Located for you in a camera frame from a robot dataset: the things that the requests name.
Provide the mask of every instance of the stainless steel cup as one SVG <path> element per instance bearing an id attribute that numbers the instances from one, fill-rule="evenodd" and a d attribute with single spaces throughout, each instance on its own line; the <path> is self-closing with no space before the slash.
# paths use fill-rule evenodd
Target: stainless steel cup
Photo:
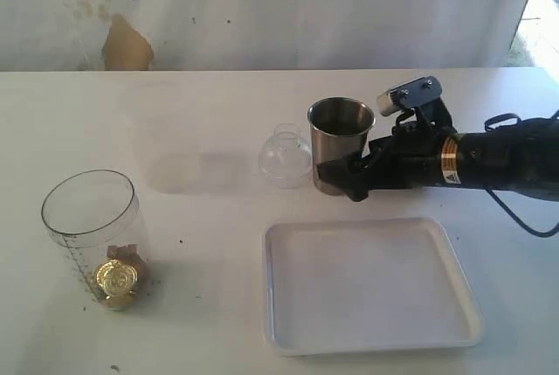
<path id="1" fill-rule="evenodd" d="M 325 98 L 308 110 L 313 149 L 313 180 L 323 193 L 339 196 L 343 192 L 318 178 L 316 165 L 362 151 L 367 134 L 375 124 L 369 107 L 350 98 Z"/>

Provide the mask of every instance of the table surface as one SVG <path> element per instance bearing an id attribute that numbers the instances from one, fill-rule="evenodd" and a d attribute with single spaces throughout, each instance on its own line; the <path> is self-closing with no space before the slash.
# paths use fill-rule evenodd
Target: table surface
<path id="1" fill-rule="evenodd" d="M 523 232 L 481 191 L 379 191 L 360 204 L 312 184 L 281 190 L 254 176 L 275 124 L 308 137 L 306 112 L 344 95 L 376 96 L 431 73 L 461 131 L 505 112 L 550 116 L 559 87 L 540 69 L 180 73 L 2 73 L 0 361 L 3 373 L 538 373 L 559 372 L 559 237 Z M 119 94 L 175 84 L 190 97 L 207 184 L 182 195 L 144 184 Z M 379 117 L 371 137 L 387 135 Z M 83 170 L 120 170 L 135 182 L 150 233 L 152 295 L 125 313 L 91 302 L 39 217 L 45 194 Z M 557 205 L 503 197 L 540 229 Z M 478 346 L 454 351 L 282 358 L 263 334 L 261 237 L 273 223 L 430 216 L 446 228 L 486 319 Z"/>

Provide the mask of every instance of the white curtain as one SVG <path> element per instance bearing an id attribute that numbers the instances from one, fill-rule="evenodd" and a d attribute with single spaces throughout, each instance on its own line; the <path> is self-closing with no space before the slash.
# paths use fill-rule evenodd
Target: white curtain
<path id="1" fill-rule="evenodd" d="M 110 15 L 152 69 L 500 66 L 526 0 L 0 0 L 0 70 L 102 69 Z"/>

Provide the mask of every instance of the gold object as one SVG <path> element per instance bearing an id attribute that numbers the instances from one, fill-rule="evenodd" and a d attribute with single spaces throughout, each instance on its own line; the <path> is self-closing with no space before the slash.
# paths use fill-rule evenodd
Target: gold object
<path id="1" fill-rule="evenodd" d="M 120 260 L 109 260 L 97 267 L 95 280 L 107 296 L 126 295 L 138 282 L 138 272 Z"/>

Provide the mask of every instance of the rectangular tray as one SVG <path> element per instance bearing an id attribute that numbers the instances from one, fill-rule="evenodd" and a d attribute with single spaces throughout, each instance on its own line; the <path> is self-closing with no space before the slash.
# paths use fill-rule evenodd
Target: rectangular tray
<path id="1" fill-rule="evenodd" d="M 473 292 L 434 220 L 277 224 L 263 247 L 266 337 L 281 355 L 481 339 Z"/>

